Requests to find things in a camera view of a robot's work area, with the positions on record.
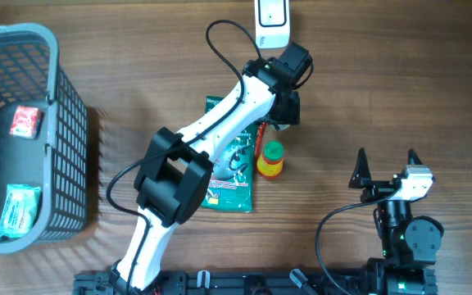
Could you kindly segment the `red stick sachet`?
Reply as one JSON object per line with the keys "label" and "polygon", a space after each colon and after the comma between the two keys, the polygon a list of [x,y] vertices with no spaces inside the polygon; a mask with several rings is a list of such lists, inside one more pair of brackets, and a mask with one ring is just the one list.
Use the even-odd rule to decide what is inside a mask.
{"label": "red stick sachet", "polygon": [[256,145],[255,145],[255,150],[254,150],[254,157],[257,159],[260,155],[260,150],[261,150],[261,143],[264,135],[264,131],[266,129],[267,124],[265,122],[262,122],[256,132]]}

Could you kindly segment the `green cap sauce bottle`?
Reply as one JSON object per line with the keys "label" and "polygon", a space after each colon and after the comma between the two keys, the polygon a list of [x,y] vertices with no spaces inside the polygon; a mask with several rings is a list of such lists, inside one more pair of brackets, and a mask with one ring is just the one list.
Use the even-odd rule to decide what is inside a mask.
{"label": "green cap sauce bottle", "polygon": [[256,168],[265,179],[278,177],[284,168],[284,146],[278,141],[268,142],[257,158]]}

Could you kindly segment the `green 3M gloves package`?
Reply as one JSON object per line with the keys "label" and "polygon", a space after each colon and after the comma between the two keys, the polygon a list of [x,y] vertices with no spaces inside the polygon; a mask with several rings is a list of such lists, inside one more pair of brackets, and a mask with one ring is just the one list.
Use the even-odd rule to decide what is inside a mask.
{"label": "green 3M gloves package", "polygon": [[252,211],[257,125],[251,123],[216,159],[201,206],[217,211]]}

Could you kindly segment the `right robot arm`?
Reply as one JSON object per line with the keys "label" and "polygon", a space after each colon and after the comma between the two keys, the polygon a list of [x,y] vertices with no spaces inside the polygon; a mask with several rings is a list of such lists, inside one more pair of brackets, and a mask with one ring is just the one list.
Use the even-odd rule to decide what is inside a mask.
{"label": "right robot arm", "polygon": [[371,178],[364,148],[358,152],[349,188],[360,189],[361,204],[373,211],[383,257],[370,258],[358,274],[359,294],[436,294],[434,271],[444,228],[429,216],[414,216],[411,205],[427,197],[435,182],[431,169],[414,150],[392,179]]}

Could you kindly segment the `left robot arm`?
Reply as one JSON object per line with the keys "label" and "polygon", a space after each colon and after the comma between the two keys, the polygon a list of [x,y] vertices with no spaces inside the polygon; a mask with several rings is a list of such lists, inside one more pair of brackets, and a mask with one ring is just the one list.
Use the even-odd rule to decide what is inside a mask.
{"label": "left robot arm", "polygon": [[299,123],[297,89],[313,70],[310,53],[297,43],[290,43],[278,58],[249,61],[221,102],[178,132],[158,130],[145,157],[120,172],[138,171],[138,208],[133,212],[138,223],[127,253],[111,271],[116,292],[149,289],[175,228],[202,204],[215,162],[236,136],[255,122],[276,129]]}

